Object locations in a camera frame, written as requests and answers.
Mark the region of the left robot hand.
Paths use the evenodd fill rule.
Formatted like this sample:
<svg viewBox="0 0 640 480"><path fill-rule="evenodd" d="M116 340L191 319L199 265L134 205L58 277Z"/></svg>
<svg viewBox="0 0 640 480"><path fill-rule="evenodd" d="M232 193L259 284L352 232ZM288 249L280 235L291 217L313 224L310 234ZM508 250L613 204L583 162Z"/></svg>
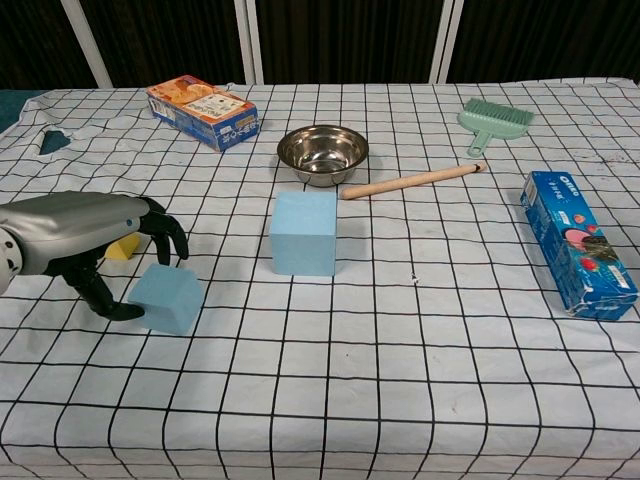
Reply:
<svg viewBox="0 0 640 480"><path fill-rule="evenodd" d="M0 227L17 240L19 275L61 276L97 315L128 321L140 306L114 300L98 273L98 261L114 241L131 233L151 237L161 264L170 252L186 259L188 241L180 223L155 200L140 196L64 191L0 205Z"/></svg>

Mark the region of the small yellow foam cube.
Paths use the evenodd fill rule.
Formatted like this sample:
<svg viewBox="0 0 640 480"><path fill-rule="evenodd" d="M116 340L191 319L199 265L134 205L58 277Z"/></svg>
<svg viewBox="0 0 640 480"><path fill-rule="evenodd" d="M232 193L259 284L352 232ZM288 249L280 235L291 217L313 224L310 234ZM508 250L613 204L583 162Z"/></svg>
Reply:
<svg viewBox="0 0 640 480"><path fill-rule="evenodd" d="M104 257L109 260L129 260L139 243L139 234L131 233L111 243L107 247Z"/></svg>

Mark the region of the medium blue foam cube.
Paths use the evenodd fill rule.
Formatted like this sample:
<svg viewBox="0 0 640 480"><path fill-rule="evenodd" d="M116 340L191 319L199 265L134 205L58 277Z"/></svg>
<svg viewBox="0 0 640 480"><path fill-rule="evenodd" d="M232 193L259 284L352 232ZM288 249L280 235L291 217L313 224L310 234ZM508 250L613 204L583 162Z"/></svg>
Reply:
<svg viewBox="0 0 640 480"><path fill-rule="evenodd" d="M130 291L128 301L143 308L145 328L185 335L199 315L204 290L193 271L152 264Z"/></svg>

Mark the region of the teal table pad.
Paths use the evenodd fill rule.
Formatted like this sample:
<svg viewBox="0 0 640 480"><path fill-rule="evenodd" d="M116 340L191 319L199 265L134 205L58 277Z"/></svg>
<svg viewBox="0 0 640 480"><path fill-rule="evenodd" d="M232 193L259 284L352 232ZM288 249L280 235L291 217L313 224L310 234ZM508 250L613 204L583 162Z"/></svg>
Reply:
<svg viewBox="0 0 640 480"><path fill-rule="evenodd" d="M0 90L0 134L18 122L28 100L44 93L46 90ZM70 139L61 131L49 131L44 136L39 153L51 154L69 143Z"/></svg>

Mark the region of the orange blue cracker box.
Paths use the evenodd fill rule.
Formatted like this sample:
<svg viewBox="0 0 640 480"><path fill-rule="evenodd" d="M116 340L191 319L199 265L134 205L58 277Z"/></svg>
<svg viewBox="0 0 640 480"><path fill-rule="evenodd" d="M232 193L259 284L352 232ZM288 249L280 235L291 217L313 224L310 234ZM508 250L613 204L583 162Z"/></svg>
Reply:
<svg viewBox="0 0 640 480"><path fill-rule="evenodd" d="M216 152L259 132L256 106L191 75L146 89L152 114Z"/></svg>

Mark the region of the large blue foam cube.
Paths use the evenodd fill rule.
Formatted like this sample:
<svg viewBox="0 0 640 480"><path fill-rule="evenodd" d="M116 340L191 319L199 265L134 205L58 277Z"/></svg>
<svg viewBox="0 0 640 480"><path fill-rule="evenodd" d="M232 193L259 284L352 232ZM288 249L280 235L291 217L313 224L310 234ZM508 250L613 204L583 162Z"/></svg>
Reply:
<svg viewBox="0 0 640 480"><path fill-rule="evenodd" d="M337 197L331 192L281 192L270 224L277 274L334 276Z"/></svg>

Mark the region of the stainless steel bowl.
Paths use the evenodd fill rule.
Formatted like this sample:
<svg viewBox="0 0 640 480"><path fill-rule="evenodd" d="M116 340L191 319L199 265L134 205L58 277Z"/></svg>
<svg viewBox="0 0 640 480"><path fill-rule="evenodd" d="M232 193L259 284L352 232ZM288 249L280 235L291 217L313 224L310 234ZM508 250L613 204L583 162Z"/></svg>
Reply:
<svg viewBox="0 0 640 480"><path fill-rule="evenodd" d="M278 160L313 187L333 187L348 180L369 156L358 132L336 125L312 125L286 134L277 146Z"/></svg>

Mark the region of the white checked tablecloth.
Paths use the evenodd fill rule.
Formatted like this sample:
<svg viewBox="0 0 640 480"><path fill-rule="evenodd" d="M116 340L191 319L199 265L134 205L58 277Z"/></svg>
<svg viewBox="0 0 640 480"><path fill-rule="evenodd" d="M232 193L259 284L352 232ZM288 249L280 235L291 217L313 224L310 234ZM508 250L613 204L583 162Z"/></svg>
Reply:
<svg viewBox="0 0 640 480"><path fill-rule="evenodd" d="M206 293L172 336L93 314L59 278L0 296L0 480L640 480L640 302L569 316L519 197L570 173L640 286L640 86L236 86L258 136L224 153L143 89L57 90L0 133L0 204L147 195ZM368 138L369 183L467 162L472 97L528 109L485 171L337 208L334 277L274 273L288 131Z"/></svg>

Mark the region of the wooden rolling stick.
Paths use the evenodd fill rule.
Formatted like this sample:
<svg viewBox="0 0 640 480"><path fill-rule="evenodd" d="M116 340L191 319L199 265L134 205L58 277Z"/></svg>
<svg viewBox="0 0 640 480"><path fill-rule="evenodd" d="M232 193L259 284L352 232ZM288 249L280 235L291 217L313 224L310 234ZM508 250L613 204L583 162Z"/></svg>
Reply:
<svg viewBox="0 0 640 480"><path fill-rule="evenodd" d="M475 163L470 165L430 171L418 175L399 177L397 179L378 183L349 187L342 190L341 199L353 200L361 197L377 195L409 187L435 183L439 181L459 178L471 173L481 172L485 169L485 163Z"/></svg>

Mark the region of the green hand brush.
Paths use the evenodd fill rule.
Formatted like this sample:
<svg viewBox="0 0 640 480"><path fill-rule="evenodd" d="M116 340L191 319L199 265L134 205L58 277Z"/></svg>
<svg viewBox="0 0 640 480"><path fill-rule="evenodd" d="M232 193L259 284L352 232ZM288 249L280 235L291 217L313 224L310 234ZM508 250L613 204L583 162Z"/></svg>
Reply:
<svg viewBox="0 0 640 480"><path fill-rule="evenodd" d="M457 115L459 125L475 135L467 150L472 158L481 157L492 139L522 137L533 118L532 112L478 98L471 98Z"/></svg>

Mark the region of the blue Oreo box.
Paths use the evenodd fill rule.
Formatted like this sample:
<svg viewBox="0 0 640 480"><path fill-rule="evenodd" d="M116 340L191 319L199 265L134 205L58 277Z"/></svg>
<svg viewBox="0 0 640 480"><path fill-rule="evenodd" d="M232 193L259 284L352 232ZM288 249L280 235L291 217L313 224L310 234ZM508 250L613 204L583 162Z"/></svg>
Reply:
<svg viewBox="0 0 640 480"><path fill-rule="evenodd" d="M617 321L640 294L567 172L533 171L520 202L568 314Z"/></svg>

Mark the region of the white partition frame post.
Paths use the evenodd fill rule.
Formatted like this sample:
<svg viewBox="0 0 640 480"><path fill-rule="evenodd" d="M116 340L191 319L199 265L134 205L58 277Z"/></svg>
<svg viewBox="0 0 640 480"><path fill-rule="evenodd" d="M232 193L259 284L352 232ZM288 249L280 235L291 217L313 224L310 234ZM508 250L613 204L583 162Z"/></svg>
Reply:
<svg viewBox="0 0 640 480"><path fill-rule="evenodd" d="M464 0L443 0L430 68L431 84L447 82L463 7Z"/></svg>
<svg viewBox="0 0 640 480"><path fill-rule="evenodd" d="M264 73L256 0L234 0L246 84L263 85Z"/></svg>
<svg viewBox="0 0 640 480"><path fill-rule="evenodd" d="M101 89L112 88L110 75L80 0L60 0L60 2L97 86Z"/></svg>

